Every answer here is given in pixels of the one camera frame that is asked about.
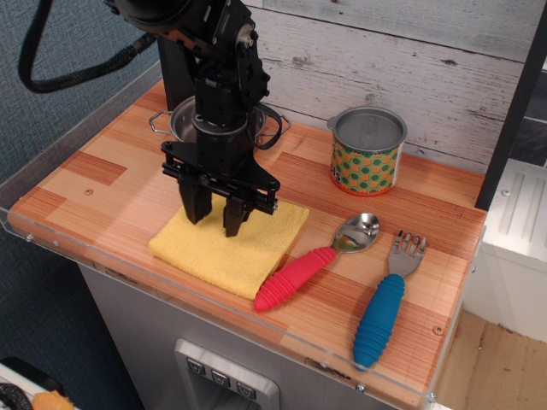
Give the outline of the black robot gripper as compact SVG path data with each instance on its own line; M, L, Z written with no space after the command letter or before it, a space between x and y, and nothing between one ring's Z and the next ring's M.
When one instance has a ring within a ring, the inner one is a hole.
M212 194L226 198L226 237L238 235L252 210L273 214L278 207L280 182L257 164L253 136L245 137L245 130L241 126L214 135L200 129L195 143L162 144L163 172L178 180L186 217L193 225L212 211Z

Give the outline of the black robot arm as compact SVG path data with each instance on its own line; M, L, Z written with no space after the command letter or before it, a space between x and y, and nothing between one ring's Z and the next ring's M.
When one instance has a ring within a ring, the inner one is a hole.
M212 196L226 199L223 226L238 235L254 210L272 214L279 181L259 166L254 152L272 148L278 130L260 141L250 124L261 112L281 123L261 100L270 77L257 51L251 12L240 1L110 1L136 28L170 40L185 52L194 85L190 142L166 142L163 172L177 179L187 219L197 224L212 210Z

